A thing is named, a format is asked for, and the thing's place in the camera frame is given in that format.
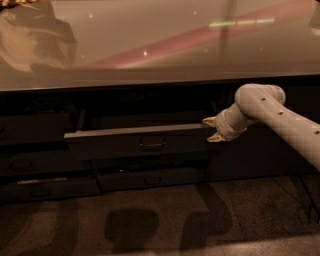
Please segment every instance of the drawer front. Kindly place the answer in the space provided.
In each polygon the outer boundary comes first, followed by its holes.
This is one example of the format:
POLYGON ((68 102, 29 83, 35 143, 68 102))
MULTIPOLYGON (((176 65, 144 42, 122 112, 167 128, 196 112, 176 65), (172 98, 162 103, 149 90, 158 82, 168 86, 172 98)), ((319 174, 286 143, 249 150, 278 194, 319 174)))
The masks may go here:
POLYGON ((0 145, 63 140, 72 124, 67 113, 0 117, 0 145))
POLYGON ((173 168, 134 173, 112 173, 98 176, 102 191, 149 188, 198 183, 203 180, 204 170, 173 168))
POLYGON ((22 153, 0 159, 0 177, 84 169, 69 150, 22 153))
POLYGON ((50 200, 99 195, 95 180, 83 178, 56 178, 53 181, 25 181, 0 186, 0 203, 50 200))
POLYGON ((76 132, 65 135, 77 160, 199 152, 209 149, 203 124, 76 132))

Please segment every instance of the drawer handle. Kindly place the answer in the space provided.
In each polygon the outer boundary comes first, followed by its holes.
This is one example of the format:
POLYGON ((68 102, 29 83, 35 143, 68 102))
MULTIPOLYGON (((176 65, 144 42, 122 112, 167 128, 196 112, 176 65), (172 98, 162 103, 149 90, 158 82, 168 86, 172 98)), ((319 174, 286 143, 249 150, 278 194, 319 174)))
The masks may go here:
POLYGON ((143 144, 142 140, 139 141, 140 148, 159 148, 163 147, 167 144, 166 138, 162 139, 162 143, 156 143, 156 144, 143 144))
POLYGON ((144 178, 144 184, 145 185, 158 185, 162 182, 161 177, 149 177, 149 178, 144 178))
POLYGON ((33 198, 44 198, 49 197, 51 194, 51 191, 49 188, 35 188, 33 191, 31 191, 30 195, 33 198))
POLYGON ((25 163, 11 163, 9 165, 9 170, 14 171, 14 172, 30 172, 32 171, 32 162, 31 160, 25 162, 25 163))

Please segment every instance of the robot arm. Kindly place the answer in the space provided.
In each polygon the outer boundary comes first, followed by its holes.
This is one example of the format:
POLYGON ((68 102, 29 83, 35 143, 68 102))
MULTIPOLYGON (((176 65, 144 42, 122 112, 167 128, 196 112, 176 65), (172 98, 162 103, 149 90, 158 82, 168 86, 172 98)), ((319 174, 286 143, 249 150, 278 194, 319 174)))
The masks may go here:
POLYGON ((274 85, 240 87, 231 107, 203 120, 217 129, 208 141, 231 141, 261 121, 320 171, 320 125, 285 108, 285 98, 284 91, 274 85))

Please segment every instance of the open drawer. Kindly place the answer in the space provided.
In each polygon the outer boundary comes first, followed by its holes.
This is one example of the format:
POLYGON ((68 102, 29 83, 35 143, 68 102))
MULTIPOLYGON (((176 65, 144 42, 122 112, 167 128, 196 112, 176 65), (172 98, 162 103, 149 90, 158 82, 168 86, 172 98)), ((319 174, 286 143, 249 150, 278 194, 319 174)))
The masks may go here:
POLYGON ((77 160, 209 150, 212 133, 202 123, 77 131, 65 134, 77 160))

